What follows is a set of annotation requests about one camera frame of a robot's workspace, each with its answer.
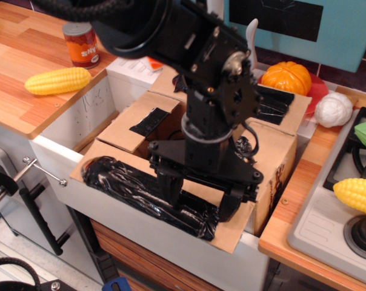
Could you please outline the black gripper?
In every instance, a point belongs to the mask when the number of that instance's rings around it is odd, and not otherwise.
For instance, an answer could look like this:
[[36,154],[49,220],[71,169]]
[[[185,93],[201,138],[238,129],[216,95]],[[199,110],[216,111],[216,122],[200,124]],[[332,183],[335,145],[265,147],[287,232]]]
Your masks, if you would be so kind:
[[152,141],[148,149],[162,199],[173,207],[179,201],[185,180],[224,192],[219,222],[229,222],[242,203],[256,201],[256,188],[264,175],[238,157],[229,141],[213,144],[189,138]]

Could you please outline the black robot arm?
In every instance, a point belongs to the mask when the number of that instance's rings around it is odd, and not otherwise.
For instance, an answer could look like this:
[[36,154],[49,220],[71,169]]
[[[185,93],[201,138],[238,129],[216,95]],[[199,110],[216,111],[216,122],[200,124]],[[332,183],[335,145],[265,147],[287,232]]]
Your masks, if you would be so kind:
[[224,191],[219,219],[255,199],[262,173],[238,153],[233,132],[260,111],[246,40],[209,14],[205,1],[38,1],[71,22],[89,22],[111,54],[151,57],[174,68],[187,88],[184,139],[149,144],[163,198],[176,204],[184,180]]

